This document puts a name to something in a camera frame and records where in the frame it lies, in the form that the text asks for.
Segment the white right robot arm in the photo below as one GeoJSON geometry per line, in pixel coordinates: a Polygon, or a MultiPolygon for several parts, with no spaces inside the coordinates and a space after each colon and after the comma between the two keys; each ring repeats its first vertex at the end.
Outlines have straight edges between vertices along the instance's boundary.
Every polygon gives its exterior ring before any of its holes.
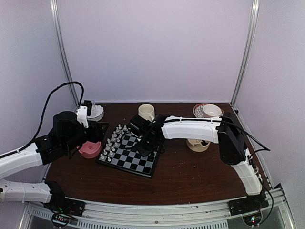
{"type": "Polygon", "coordinates": [[[244,140],[246,132],[229,116],[199,119],[159,115],[149,121],[135,115],[130,129],[141,137],[142,155],[153,151],[165,139],[198,139],[218,144],[220,159],[233,167],[249,196],[244,200],[246,209],[253,211],[262,204],[262,180],[244,140]]]}

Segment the cream bowl of black pieces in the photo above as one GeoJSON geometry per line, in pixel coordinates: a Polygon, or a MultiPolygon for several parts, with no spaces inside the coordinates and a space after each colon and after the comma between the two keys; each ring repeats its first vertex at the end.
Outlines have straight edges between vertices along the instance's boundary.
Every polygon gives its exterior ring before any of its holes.
{"type": "Polygon", "coordinates": [[[200,139],[187,139],[186,144],[190,150],[198,153],[206,151],[210,146],[209,141],[200,139]]]}

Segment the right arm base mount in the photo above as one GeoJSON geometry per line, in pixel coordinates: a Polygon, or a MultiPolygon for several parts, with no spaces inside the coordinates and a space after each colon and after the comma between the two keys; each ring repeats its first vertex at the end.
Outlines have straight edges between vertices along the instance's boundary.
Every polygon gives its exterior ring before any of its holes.
{"type": "Polygon", "coordinates": [[[250,227],[258,226],[261,223],[262,209],[268,206],[268,201],[261,196],[247,196],[228,202],[231,216],[242,215],[243,222],[250,227]]]}

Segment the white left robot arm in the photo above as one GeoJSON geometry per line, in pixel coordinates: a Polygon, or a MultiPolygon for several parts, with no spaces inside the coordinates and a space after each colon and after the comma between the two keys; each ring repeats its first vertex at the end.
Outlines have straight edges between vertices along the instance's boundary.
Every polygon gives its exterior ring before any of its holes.
{"type": "Polygon", "coordinates": [[[55,115],[53,127],[47,135],[35,138],[20,150],[0,156],[1,202],[50,203],[58,212],[64,212],[69,204],[57,183],[21,183],[5,178],[31,167],[50,164],[64,156],[71,157],[71,151],[87,141],[102,141],[108,126],[108,123],[87,120],[85,114],[64,111],[55,115]]]}

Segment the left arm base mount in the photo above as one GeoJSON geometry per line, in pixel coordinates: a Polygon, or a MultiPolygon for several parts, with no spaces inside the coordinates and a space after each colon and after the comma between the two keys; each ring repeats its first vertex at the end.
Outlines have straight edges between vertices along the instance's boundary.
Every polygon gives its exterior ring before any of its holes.
{"type": "Polygon", "coordinates": [[[76,221],[76,217],[83,215],[85,202],[63,198],[51,200],[49,203],[44,203],[43,206],[52,212],[51,223],[58,228],[62,228],[76,221]]]}

